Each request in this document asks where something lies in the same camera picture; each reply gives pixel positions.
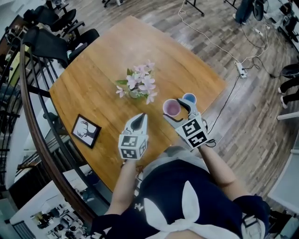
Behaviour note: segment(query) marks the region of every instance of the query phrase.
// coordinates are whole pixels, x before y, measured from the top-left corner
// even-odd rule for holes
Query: green leaf
[[[117,80],[116,83],[117,84],[127,84],[128,80]]]
[[[129,68],[127,68],[127,76],[132,76],[133,75],[133,71]]]

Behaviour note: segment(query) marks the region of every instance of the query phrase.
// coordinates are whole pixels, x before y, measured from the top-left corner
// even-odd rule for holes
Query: black cable
[[[211,131],[213,130],[213,128],[214,128],[214,126],[215,126],[215,124],[216,124],[216,122],[217,122],[218,118],[219,118],[219,117],[220,117],[220,115],[221,115],[221,112],[223,111],[223,109],[224,109],[224,107],[225,107],[226,103],[228,102],[228,99],[229,99],[229,97],[230,97],[230,96],[231,96],[231,94],[233,93],[233,91],[234,91],[234,88],[235,88],[235,86],[236,86],[236,84],[237,84],[237,82],[238,82],[238,80],[239,80],[240,76],[241,76],[241,75],[239,75],[239,76],[238,76],[238,78],[236,79],[236,81],[235,81],[235,84],[234,84],[234,87],[232,88],[232,91],[230,92],[230,94],[229,94],[229,96],[228,96],[227,100],[225,101],[225,103],[224,103],[224,105],[223,105],[222,109],[221,109],[221,110],[220,110],[220,112],[219,112],[219,115],[218,115],[218,117],[216,118],[216,120],[215,120],[215,122],[214,122],[214,124],[213,124],[213,126],[212,126],[211,130],[208,132],[208,134],[210,134],[210,133],[211,133]]]
[[[254,59],[255,59],[255,58],[257,58],[257,59],[262,63],[263,68],[264,68],[265,71],[270,75],[271,78],[275,79],[275,78],[278,78],[278,77],[281,76],[281,75],[279,75],[279,76],[274,76],[273,74],[269,73],[269,72],[267,71],[265,65],[263,64],[262,60],[261,60],[259,57],[257,57],[257,56],[255,56],[254,58],[252,58],[252,63],[253,63],[254,65],[256,65],[255,62],[254,62]]]
[[[208,142],[206,142],[206,145],[209,147],[209,148],[213,148],[216,146],[216,140],[215,139],[212,139],[212,140],[209,140]]]
[[[266,13],[268,13],[268,9],[269,9],[269,1],[268,1],[268,0],[266,0],[266,1],[267,1],[267,3],[268,3]]]
[[[240,24],[240,26],[241,26],[242,32],[244,33],[244,36],[246,37],[247,41],[249,41],[253,46],[255,46],[255,47],[257,47],[257,48],[260,48],[260,49],[265,49],[265,48],[266,48],[266,44],[265,44],[265,42],[263,41],[263,39],[262,39],[262,41],[263,41],[263,43],[264,43],[264,45],[265,45],[264,47],[259,47],[259,46],[255,45],[254,43],[252,43],[252,42],[248,39],[248,37],[246,36],[246,34],[245,34],[244,30],[243,30],[242,24]]]
[[[259,65],[257,65],[257,64],[253,64],[253,65],[252,65],[251,67],[249,67],[249,68],[243,68],[243,70],[250,70],[250,69],[252,69],[253,67],[257,68],[258,70],[261,69]]]

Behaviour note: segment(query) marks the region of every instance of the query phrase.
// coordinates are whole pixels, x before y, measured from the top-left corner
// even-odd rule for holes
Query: cup
[[[196,104],[197,102],[196,96],[192,93],[186,93],[185,95],[183,95],[183,99],[189,100],[194,104]]]
[[[163,104],[163,112],[169,116],[175,117],[181,112],[181,105],[175,99],[168,99]]]

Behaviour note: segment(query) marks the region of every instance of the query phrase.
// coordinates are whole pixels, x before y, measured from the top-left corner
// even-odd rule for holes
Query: white collar
[[[240,239],[236,234],[222,227],[214,225],[200,225],[195,223],[199,218],[199,202],[194,188],[187,181],[182,196],[182,209],[185,218],[178,219],[171,225],[158,207],[149,199],[144,199],[144,210],[148,224],[160,232],[147,239],[164,239],[171,232],[190,230],[206,239]]]

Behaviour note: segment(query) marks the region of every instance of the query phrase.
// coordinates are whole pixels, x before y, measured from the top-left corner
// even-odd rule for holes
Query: table leg
[[[282,114],[277,116],[278,120],[286,120],[286,119],[291,119],[291,118],[296,118],[299,117],[299,112],[294,112],[294,113],[290,113],[290,114]]]
[[[231,4],[228,0],[224,0],[224,3],[227,2],[229,5],[231,5],[234,9],[237,10],[237,8],[235,7],[235,1],[236,0],[234,0],[233,4]]]
[[[205,14],[204,12],[202,12],[198,7],[196,7],[196,0],[194,0],[193,3],[191,3],[189,0],[185,0],[185,4],[189,3],[190,5],[192,5],[197,11],[201,12],[201,15],[204,17]]]

